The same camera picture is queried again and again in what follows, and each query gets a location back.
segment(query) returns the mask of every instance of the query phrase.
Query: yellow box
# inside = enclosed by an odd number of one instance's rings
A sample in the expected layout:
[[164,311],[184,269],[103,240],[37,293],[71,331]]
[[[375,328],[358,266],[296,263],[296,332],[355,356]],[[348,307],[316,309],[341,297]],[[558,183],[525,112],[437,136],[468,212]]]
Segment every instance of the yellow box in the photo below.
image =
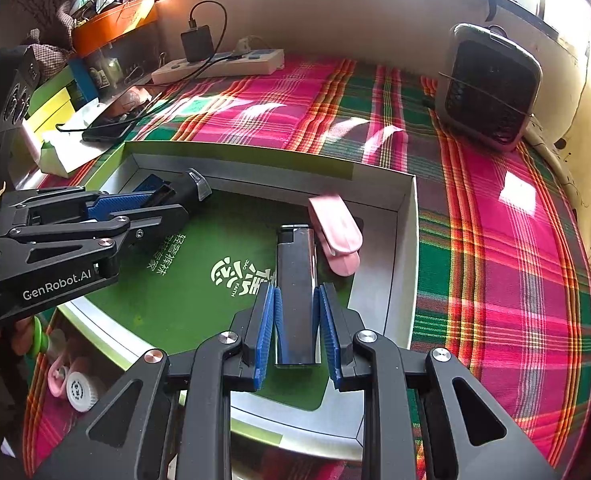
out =
[[54,113],[58,112],[65,103],[69,103],[70,105],[69,91],[66,89],[66,87],[57,92],[57,94],[45,102],[38,110],[35,111],[33,115],[31,115],[26,120],[26,122],[34,132],[43,130],[42,125],[44,122],[47,121]]
[[51,117],[45,120],[42,125],[35,131],[36,134],[39,134],[40,137],[42,136],[42,132],[49,132],[55,129],[56,124],[64,124],[68,121],[73,114],[75,113],[75,109],[70,101],[65,102],[59,110],[57,110]]

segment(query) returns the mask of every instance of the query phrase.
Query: pink clip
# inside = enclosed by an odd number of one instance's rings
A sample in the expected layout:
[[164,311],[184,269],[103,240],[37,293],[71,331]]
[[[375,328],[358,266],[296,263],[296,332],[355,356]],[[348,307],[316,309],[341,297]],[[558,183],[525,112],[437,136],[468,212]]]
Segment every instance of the pink clip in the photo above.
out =
[[88,373],[90,362],[85,357],[73,358],[72,354],[77,350],[75,340],[69,340],[64,351],[57,357],[49,368],[46,381],[53,397],[66,399],[66,380],[73,372]]
[[331,270],[340,276],[354,274],[360,266],[362,233],[344,201],[339,195],[310,198],[309,216]]

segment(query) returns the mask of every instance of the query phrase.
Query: fan grille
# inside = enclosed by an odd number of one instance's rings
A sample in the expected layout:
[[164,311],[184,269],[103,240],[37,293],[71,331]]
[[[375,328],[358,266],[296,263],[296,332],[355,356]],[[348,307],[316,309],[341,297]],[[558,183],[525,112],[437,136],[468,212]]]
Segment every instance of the fan grille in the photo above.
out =
[[476,41],[463,41],[453,67],[446,110],[455,121],[501,144],[520,133],[535,75],[514,59]]

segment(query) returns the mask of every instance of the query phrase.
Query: gray fan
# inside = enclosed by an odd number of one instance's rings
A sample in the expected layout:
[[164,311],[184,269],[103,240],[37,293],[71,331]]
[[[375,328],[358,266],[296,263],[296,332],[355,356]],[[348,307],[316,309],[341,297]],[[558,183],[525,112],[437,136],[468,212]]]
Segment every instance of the gray fan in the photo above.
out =
[[435,96],[439,119],[497,150],[513,150],[527,127],[542,69],[525,49],[486,28],[451,29]]

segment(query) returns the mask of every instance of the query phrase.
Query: metal pivot screw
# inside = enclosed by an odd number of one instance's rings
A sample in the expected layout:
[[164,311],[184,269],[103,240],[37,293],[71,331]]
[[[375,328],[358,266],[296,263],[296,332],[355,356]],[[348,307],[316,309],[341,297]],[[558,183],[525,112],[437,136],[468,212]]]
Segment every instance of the metal pivot screw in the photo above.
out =
[[433,359],[441,363],[446,363],[451,358],[451,352],[446,348],[434,348],[431,353],[433,354]]
[[357,333],[357,338],[360,339],[362,343],[372,343],[377,339],[377,334],[373,330],[360,330]]
[[238,335],[235,332],[227,330],[225,332],[218,334],[217,338],[220,341],[220,343],[224,343],[225,345],[231,345],[238,340]]
[[144,360],[150,364],[159,363],[162,361],[163,357],[164,354],[162,353],[162,350],[158,350],[157,348],[149,350],[146,352],[146,354],[144,354]]

